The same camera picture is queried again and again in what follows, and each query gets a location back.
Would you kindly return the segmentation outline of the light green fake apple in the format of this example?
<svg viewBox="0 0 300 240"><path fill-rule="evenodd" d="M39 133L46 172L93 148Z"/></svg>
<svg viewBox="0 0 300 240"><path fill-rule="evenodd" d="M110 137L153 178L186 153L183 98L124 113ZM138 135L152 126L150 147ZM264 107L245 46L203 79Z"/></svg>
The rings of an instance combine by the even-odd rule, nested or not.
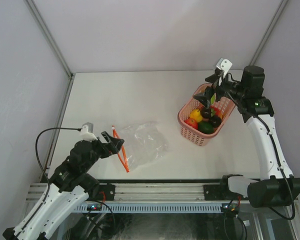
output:
<svg viewBox="0 0 300 240"><path fill-rule="evenodd" d="M213 94L210 98L210 104L212 105L216 101L216 94Z"/></svg>

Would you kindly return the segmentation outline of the black fake fruit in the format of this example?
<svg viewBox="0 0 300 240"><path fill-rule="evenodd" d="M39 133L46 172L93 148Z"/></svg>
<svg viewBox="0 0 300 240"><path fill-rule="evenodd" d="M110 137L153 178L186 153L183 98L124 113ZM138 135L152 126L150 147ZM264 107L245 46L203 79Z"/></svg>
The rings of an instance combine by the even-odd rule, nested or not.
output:
<svg viewBox="0 0 300 240"><path fill-rule="evenodd" d="M213 116L211 109L204 107L200 110L200 114L204 119L210 119Z"/></svg>
<svg viewBox="0 0 300 240"><path fill-rule="evenodd" d="M213 128L218 128L222 123L222 119L218 115L214 115L208 119L208 122Z"/></svg>

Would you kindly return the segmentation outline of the clear zip top bag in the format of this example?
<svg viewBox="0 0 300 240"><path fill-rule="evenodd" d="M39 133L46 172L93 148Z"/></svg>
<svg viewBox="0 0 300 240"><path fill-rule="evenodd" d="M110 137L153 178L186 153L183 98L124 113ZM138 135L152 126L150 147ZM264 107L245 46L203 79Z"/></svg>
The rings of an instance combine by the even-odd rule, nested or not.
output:
<svg viewBox="0 0 300 240"><path fill-rule="evenodd" d="M117 156L127 173L161 159L168 152L168 141L154 121L120 130L112 125L111 129L114 138L124 140Z"/></svg>

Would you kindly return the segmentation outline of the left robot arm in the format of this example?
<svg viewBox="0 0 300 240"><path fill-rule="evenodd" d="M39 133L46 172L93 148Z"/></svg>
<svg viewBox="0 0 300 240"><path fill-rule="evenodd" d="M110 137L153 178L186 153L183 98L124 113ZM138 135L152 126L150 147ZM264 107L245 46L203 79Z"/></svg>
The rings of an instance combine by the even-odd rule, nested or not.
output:
<svg viewBox="0 0 300 240"><path fill-rule="evenodd" d="M75 143L27 216L3 232L6 240L48 240L76 207L99 196L100 183L88 171L99 159L119 153L125 142L105 131L101 134L105 142L90 132Z"/></svg>

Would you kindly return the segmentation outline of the red fake apple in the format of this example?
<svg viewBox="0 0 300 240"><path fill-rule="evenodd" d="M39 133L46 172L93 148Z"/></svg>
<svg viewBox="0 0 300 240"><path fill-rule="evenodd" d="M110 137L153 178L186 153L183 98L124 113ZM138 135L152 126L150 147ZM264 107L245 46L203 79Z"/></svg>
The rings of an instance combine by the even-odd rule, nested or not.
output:
<svg viewBox="0 0 300 240"><path fill-rule="evenodd" d="M195 130L198 130L198 123L193 118L188 118L184 121L188 126L192 127Z"/></svg>

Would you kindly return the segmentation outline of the yellow fake pear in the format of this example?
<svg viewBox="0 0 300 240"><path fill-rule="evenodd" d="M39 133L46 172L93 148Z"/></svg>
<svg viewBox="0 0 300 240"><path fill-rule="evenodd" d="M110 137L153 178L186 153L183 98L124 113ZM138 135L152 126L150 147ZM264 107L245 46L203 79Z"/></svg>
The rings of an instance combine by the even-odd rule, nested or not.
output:
<svg viewBox="0 0 300 240"><path fill-rule="evenodd" d="M194 109L190 113L189 118L195 120L197 123L201 122L203 120L203 116L201 115L201 110L199 108Z"/></svg>

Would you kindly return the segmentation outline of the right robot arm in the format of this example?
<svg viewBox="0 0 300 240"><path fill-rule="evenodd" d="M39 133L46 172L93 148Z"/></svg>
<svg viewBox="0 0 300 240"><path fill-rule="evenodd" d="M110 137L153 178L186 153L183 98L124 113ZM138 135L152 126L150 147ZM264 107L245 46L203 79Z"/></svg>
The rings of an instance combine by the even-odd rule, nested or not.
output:
<svg viewBox="0 0 300 240"><path fill-rule="evenodd" d="M260 180L236 174L224 175L220 195L227 200L241 195L248 198L254 208L291 206L300 194L300 177L294 177L283 155L274 110L271 101L263 95L264 69L246 66L240 81L234 81L229 70L225 63L218 64L214 74L205 79L211 86L193 98L205 107L221 98L228 98L237 106L255 144Z"/></svg>

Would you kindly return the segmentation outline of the red yellow fake peach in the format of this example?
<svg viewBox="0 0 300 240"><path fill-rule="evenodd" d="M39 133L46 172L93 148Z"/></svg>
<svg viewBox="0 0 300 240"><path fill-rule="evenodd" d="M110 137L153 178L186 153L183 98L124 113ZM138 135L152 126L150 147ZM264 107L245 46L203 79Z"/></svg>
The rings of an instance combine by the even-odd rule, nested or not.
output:
<svg viewBox="0 0 300 240"><path fill-rule="evenodd" d="M217 107L213 107L213 109L214 109L214 115L218 116L222 120L223 119L222 111L220 109L218 109Z"/></svg>

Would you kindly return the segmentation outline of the dark green fake fruit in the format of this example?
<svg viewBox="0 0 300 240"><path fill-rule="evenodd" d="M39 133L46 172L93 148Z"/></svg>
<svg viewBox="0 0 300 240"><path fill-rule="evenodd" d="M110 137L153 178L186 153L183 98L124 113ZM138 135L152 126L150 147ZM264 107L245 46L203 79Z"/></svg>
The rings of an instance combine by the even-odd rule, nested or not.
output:
<svg viewBox="0 0 300 240"><path fill-rule="evenodd" d="M198 123L198 130L203 134L213 134L215 129L212 127L212 125L207 121L201 121Z"/></svg>

